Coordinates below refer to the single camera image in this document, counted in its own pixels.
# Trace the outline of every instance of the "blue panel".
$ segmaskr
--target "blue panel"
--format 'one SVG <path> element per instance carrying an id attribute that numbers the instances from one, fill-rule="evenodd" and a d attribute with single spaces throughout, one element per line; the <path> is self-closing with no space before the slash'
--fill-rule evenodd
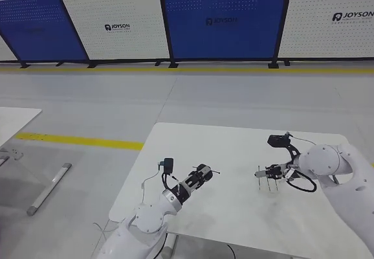
<path id="1" fill-rule="evenodd" d="M 0 30 L 21 60 L 85 60 L 61 0 L 0 1 Z"/>
<path id="2" fill-rule="evenodd" d="M 165 0 L 175 58 L 271 58 L 283 0 Z"/>

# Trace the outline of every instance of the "robotic hand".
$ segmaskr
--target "robotic hand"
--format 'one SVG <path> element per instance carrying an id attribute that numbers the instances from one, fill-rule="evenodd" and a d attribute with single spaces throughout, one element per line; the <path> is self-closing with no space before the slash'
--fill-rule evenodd
<path id="1" fill-rule="evenodd" d="M 274 148 L 286 148 L 292 160 L 285 164 L 273 164 L 255 173 L 256 177 L 285 179 L 298 190 L 315 192 L 317 179 L 335 212 L 362 239 L 374 256 L 374 167 L 352 145 L 314 145 L 308 152 L 300 153 L 292 144 L 289 132 L 284 136 L 271 135 L 268 144 Z M 336 175 L 353 174 L 339 184 Z M 312 190 L 292 184 L 293 179 L 305 178 Z"/>
<path id="2" fill-rule="evenodd" d="M 139 205 L 124 219 L 102 246 L 97 259 L 147 258 L 167 232 L 168 224 L 164 223 L 164 216 L 177 215 L 192 192 L 213 177 L 212 169 L 200 164 L 183 182 L 170 189 L 167 177 L 174 178 L 171 175 L 173 159 L 166 158 L 159 165 L 164 167 L 161 179 L 165 187 L 159 201 L 153 205 Z"/>

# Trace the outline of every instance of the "black cable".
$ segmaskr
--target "black cable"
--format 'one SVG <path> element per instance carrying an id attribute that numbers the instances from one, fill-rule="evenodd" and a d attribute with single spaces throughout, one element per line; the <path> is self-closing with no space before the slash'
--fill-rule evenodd
<path id="1" fill-rule="evenodd" d="M 168 233 L 166 233 L 166 239 L 164 239 L 164 243 L 162 244 L 162 247 L 160 249 L 160 251 L 154 256 L 154 259 L 156 259 L 160 253 L 162 252 L 163 248 L 164 248 L 164 245 L 166 244 L 166 241 L 167 241 L 167 236 L 168 236 Z"/>
<path id="2" fill-rule="evenodd" d="M 232 250 L 234 259 L 236 259 L 236 253 L 233 251 L 233 248 L 229 244 L 227 244 L 227 246 L 228 246 L 228 248 L 230 248 L 230 250 Z"/>
<path id="3" fill-rule="evenodd" d="M 298 186 L 296 186 L 296 185 L 293 185 L 289 180 L 286 181 L 286 182 L 288 183 L 288 185 L 291 185 L 293 188 L 298 189 L 298 190 L 301 190 L 301 191 L 303 191 L 303 192 L 315 192 L 315 191 L 316 191 L 316 189 L 317 189 L 317 187 L 316 187 L 316 183 L 315 183 L 314 181 L 312 181 L 311 178 L 309 178 L 307 175 L 305 175 L 305 174 L 303 174 L 303 173 L 301 173 L 301 172 L 299 172 L 299 171 L 295 171 L 295 173 L 304 176 L 304 178 L 306 178 L 306 180 L 308 180 L 308 181 L 310 181 L 310 182 L 312 183 L 312 185 L 314 186 L 314 188 L 313 188 L 312 190 L 307 190 L 307 189 L 304 189 L 304 188 L 300 188 L 300 187 L 298 187 Z"/>
<path id="4" fill-rule="evenodd" d="M 167 190 L 170 190 L 170 188 L 167 185 L 167 175 L 162 173 L 161 175 L 162 184 L 164 185 L 164 188 Z"/>
<path id="5" fill-rule="evenodd" d="M 337 184 L 337 185 L 340 184 L 340 182 L 338 181 L 338 179 L 336 178 L 335 175 L 332 175 L 332 180 L 334 180 L 334 183 L 335 183 L 335 184 Z"/>

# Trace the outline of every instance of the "floor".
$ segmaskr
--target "floor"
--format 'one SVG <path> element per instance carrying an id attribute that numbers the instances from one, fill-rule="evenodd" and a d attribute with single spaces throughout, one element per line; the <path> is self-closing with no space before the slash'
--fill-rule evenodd
<path id="1" fill-rule="evenodd" d="M 43 113 L 25 131 L 144 142 L 156 122 L 345 135 L 374 162 L 374 75 L 0 72 L 0 106 Z M 0 258 L 96 258 L 109 209 L 138 152 L 13 140 L 25 153 L 0 168 Z M 38 213 L 27 170 L 73 168 Z M 234 247 L 237 258 L 285 259 Z M 233 258 L 221 243 L 180 238 L 176 259 Z"/>

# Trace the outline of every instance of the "joyson logo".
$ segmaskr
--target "joyson logo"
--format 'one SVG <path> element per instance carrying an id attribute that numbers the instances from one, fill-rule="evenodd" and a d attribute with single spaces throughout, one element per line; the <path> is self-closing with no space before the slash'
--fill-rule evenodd
<path id="1" fill-rule="evenodd" d="M 131 30 L 129 23 L 105 25 L 105 29 L 108 32 Z"/>
<path id="2" fill-rule="evenodd" d="M 350 21 L 358 20 L 361 17 L 366 19 L 371 19 L 374 16 L 374 12 L 347 12 L 345 15 L 341 12 L 334 14 L 332 21 Z"/>
<path id="3" fill-rule="evenodd" d="M 226 17 L 226 18 L 206 18 L 206 25 L 215 25 L 221 23 L 237 23 L 236 17 Z"/>

